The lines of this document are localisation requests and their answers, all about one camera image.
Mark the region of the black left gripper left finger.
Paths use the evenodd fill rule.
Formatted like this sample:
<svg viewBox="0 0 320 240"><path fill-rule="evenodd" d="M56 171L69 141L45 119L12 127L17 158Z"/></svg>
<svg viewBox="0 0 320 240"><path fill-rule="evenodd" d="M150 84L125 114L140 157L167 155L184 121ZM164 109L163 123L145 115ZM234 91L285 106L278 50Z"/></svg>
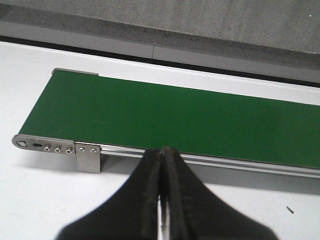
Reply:
<svg viewBox="0 0 320 240"><path fill-rule="evenodd" d="M161 151L148 149L127 181L101 206L65 226L59 240L156 240Z"/></svg>

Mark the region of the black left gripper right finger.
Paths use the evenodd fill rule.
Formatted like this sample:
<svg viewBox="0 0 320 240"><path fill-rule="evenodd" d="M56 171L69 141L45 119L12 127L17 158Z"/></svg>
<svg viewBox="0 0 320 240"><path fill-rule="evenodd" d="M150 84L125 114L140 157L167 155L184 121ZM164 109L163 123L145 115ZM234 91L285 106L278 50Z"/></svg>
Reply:
<svg viewBox="0 0 320 240"><path fill-rule="evenodd" d="M170 240L275 240L267 226L211 192L176 149L161 153L161 206Z"/></svg>

